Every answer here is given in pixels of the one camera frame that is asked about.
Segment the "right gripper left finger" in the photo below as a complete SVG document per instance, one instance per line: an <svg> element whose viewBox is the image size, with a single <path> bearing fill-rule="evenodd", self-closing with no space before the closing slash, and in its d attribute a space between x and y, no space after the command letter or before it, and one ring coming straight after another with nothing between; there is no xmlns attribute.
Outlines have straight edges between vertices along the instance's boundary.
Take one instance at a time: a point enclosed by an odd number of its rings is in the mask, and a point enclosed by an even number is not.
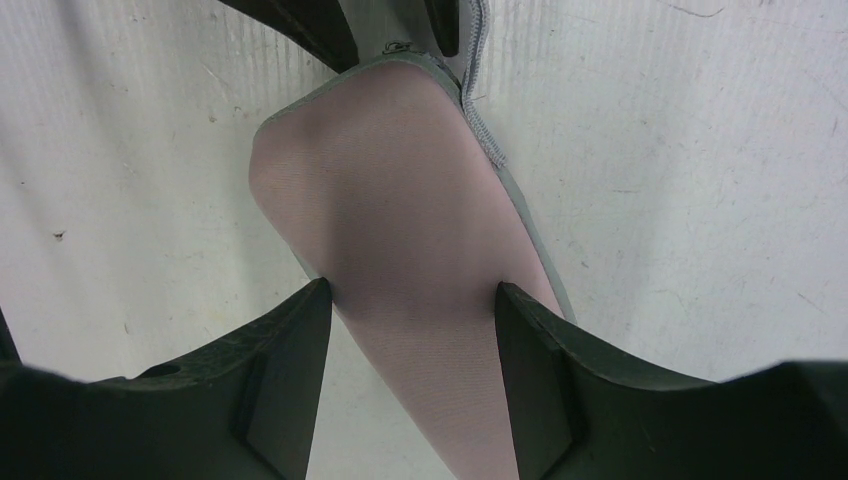
<svg viewBox="0 0 848 480"><path fill-rule="evenodd" d="M25 365L1 331L5 479L302 479L328 352L316 279L254 321L134 378Z"/></svg>

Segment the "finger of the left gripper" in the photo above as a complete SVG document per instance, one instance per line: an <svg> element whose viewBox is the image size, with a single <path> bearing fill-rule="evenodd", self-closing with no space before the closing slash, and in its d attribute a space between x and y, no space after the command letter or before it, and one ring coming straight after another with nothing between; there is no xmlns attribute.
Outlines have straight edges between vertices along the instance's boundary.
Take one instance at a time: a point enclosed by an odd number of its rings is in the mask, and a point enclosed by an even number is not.
<svg viewBox="0 0 848 480"><path fill-rule="evenodd" d="M445 57L455 57L460 47L460 7L458 0L425 0L430 26L437 46Z"/></svg>
<svg viewBox="0 0 848 480"><path fill-rule="evenodd" d="M359 64L356 41L337 0L220 0L292 40L336 73Z"/></svg>

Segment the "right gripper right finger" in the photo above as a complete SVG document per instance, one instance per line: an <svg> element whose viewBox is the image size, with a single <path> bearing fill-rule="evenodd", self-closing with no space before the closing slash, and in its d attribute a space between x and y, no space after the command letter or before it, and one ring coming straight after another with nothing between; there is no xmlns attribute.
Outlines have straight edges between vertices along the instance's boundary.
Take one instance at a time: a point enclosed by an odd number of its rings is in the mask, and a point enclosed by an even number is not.
<svg viewBox="0 0 848 480"><path fill-rule="evenodd" d="M843 479L847 365L724 381L631 355L498 286L495 326L523 479Z"/></svg>

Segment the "pink umbrella case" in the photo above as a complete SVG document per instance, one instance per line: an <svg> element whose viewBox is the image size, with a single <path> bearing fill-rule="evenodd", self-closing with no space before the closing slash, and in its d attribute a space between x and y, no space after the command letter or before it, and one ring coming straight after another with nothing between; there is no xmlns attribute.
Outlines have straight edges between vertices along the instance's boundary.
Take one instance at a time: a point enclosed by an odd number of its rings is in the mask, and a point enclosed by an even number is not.
<svg viewBox="0 0 848 480"><path fill-rule="evenodd" d="M451 473L515 479L497 287L572 308L475 108L489 6L470 13L462 79L408 48L347 71L260 126L249 187Z"/></svg>

